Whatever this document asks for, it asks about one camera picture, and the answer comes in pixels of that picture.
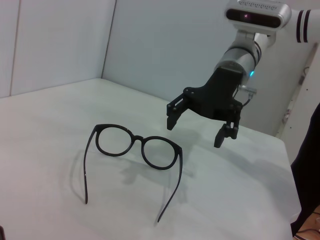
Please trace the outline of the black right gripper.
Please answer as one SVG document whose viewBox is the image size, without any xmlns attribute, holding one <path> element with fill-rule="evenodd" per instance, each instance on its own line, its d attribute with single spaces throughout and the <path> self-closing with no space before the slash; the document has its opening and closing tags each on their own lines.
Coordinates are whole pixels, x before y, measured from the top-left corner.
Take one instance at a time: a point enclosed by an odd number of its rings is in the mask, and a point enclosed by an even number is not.
<svg viewBox="0 0 320 240">
<path fill-rule="evenodd" d="M 215 136 L 214 147 L 220 148 L 225 138 L 235 140 L 239 131 L 242 104 L 233 98 L 243 73 L 218 67 L 205 85 L 187 87 L 184 93 L 166 105 L 166 127 L 172 130 L 187 110 L 211 119 L 225 121 Z"/>
</svg>

